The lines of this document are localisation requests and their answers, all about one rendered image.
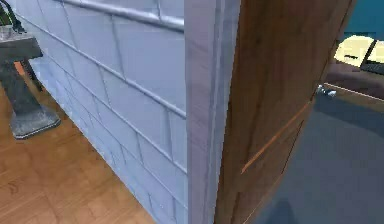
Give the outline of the brown wooden room door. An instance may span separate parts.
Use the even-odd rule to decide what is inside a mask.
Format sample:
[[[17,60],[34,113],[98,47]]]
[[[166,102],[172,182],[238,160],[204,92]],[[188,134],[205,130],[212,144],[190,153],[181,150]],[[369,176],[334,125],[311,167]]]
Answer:
[[[356,0],[242,0],[214,224],[249,224],[284,175]]]

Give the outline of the green house plant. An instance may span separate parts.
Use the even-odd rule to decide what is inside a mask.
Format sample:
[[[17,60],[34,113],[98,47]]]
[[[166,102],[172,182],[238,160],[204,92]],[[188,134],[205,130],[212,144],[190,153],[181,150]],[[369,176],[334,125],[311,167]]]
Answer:
[[[25,33],[22,23],[17,19],[11,5],[6,0],[0,0],[0,24],[11,25],[17,33]]]

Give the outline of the silver wall rail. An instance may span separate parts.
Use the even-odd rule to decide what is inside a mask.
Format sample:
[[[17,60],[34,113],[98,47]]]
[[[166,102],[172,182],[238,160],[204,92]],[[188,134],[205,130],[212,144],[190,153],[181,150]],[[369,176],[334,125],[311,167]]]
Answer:
[[[113,16],[123,17],[129,20],[133,20],[140,23],[146,23],[149,25],[158,26],[164,29],[172,30],[174,32],[184,32],[184,20],[181,18],[162,15],[161,11],[158,10],[156,14],[133,8],[118,8],[117,6],[96,3],[89,0],[58,0],[64,3],[86,8]]]

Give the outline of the grey stone pedestal table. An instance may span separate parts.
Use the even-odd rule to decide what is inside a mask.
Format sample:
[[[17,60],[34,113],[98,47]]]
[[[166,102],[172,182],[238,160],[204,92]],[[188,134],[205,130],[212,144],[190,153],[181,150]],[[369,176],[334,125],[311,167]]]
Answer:
[[[17,140],[27,139],[61,123],[53,110],[38,102],[15,67],[15,62],[42,56],[33,35],[16,32],[11,25],[0,26],[0,85],[12,106],[10,128]]]

